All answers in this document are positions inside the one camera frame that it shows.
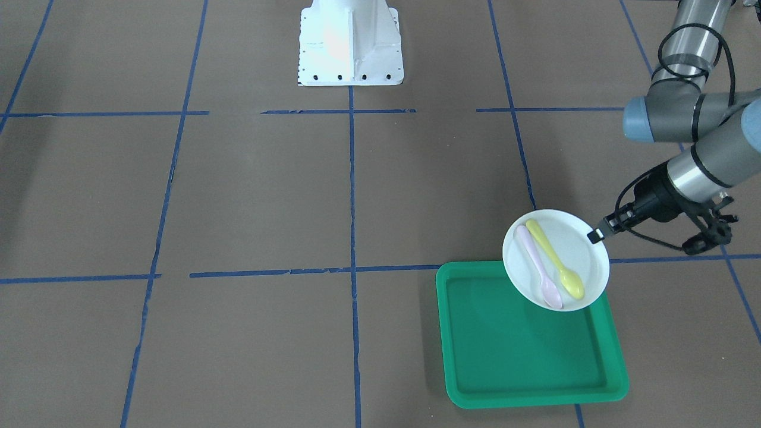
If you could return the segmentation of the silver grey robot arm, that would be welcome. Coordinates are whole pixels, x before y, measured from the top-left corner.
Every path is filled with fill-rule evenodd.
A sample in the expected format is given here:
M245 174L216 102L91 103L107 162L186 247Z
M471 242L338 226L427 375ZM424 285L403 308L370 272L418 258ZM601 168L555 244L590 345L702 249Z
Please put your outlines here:
M736 88L734 60L722 31L731 1L679 1L672 30L658 47L649 91L625 106L625 137L641 143L690 143L625 187L614 211L588 233L593 244L652 220L686 216L698 233L681 246L697 255L731 242L736 216L728 190L759 173L759 90Z

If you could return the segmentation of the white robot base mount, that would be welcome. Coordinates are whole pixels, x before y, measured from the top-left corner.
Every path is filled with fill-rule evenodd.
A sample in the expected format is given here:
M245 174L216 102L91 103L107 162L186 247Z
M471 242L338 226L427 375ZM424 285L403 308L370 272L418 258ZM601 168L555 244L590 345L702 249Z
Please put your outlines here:
M400 16L386 1L313 1L301 10L297 84L400 85Z

